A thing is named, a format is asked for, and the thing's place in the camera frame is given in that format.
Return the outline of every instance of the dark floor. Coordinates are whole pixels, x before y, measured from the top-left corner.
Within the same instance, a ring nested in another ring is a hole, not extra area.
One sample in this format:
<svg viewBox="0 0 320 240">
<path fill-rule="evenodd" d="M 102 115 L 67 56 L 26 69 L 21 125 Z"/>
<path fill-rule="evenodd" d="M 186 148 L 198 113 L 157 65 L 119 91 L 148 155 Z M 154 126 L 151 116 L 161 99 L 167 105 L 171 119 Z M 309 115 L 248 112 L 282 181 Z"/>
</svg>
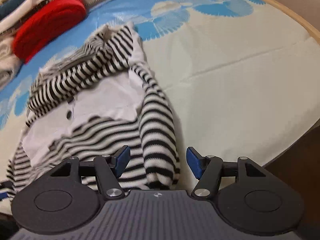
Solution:
<svg viewBox="0 0 320 240">
<path fill-rule="evenodd" d="M 320 127 L 300 138 L 266 169 L 300 193 L 306 231 L 320 228 Z"/>
</svg>

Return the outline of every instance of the white cloth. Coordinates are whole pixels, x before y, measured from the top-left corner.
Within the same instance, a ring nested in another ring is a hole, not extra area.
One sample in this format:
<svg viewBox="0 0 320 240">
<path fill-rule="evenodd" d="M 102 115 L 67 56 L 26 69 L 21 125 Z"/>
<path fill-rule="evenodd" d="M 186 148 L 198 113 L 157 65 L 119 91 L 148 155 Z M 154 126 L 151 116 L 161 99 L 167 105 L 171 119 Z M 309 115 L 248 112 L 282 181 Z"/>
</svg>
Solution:
<svg viewBox="0 0 320 240">
<path fill-rule="evenodd" d="M 143 62 L 144 54 L 139 35 L 133 30 L 132 23 L 128 23 L 127 26 L 133 38 L 133 54 L 129 62 Z M 22 141 L 31 166 L 35 166 L 49 151 L 49 146 L 54 140 L 63 135 L 70 135 L 73 129 L 93 116 L 134 121 L 143 98 L 142 81 L 130 70 L 112 78 L 103 79 L 94 89 L 81 91 L 75 96 L 73 102 L 62 103 L 32 124 Z M 69 120 L 67 119 L 68 111 L 72 112 Z"/>
<path fill-rule="evenodd" d="M 12 52 L 12 41 L 13 37 L 0 41 L 0 91 L 15 77 L 22 65 Z"/>
<path fill-rule="evenodd" d="M 18 20 L 25 16 L 34 6 L 44 0 L 25 0 L 12 13 L 0 22 L 0 33 L 12 27 Z"/>
</svg>

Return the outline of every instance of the red cloth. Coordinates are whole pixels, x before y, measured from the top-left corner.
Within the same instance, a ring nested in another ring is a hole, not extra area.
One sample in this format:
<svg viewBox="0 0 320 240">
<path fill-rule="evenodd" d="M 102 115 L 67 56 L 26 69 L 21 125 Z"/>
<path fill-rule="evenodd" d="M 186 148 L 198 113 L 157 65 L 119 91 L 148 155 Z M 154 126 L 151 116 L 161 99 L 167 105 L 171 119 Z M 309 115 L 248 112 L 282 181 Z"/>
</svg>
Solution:
<svg viewBox="0 0 320 240">
<path fill-rule="evenodd" d="M 12 43 L 14 54 L 27 63 L 51 40 L 81 22 L 86 14 L 82 0 L 53 0 L 18 30 Z"/>
</svg>

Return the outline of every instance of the black and white striped fabric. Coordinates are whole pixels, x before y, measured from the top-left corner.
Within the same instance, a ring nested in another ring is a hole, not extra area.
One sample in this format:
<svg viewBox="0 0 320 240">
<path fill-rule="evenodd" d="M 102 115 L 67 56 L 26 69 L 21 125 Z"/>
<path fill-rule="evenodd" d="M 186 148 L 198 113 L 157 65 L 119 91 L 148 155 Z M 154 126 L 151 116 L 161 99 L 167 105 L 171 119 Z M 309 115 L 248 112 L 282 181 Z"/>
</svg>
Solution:
<svg viewBox="0 0 320 240">
<path fill-rule="evenodd" d="M 129 66 L 128 58 L 133 52 L 132 31 L 124 26 L 106 42 L 103 33 L 98 33 L 94 45 L 89 47 L 85 44 L 86 48 L 77 52 L 79 56 L 84 51 L 94 51 L 91 59 L 72 65 L 54 76 L 49 75 L 47 79 L 37 79 L 28 102 L 36 118 L 29 119 L 27 124 L 31 125 L 37 118 L 50 114 L 50 110 L 58 107 L 60 102 L 102 78 L 112 78 L 112 75 L 127 70 L 143 81 L 145 97 L 137 119 L 128 122 L 92 117 L 74 129 L 70 136 L 53 141 L 50 151 L 36 167 L 31 167 L 20 143 L 8 165 L 8 178 L 13 182 L 13 192 L 9 192 L 12 197 L 65 158 L 77 156 L 80 161 L 90 161 L 98 155 L 112 155 L 123 145 L 131 148 L 131 160 L 119 178 L 124 190 L 169 189 L 177 183 L 180 166 L 172 111 L 161 88 L 144 68 L 144 63 Z M 82 182 L 97 189 L 94 177 L 83 178 Z"/>
</svg>

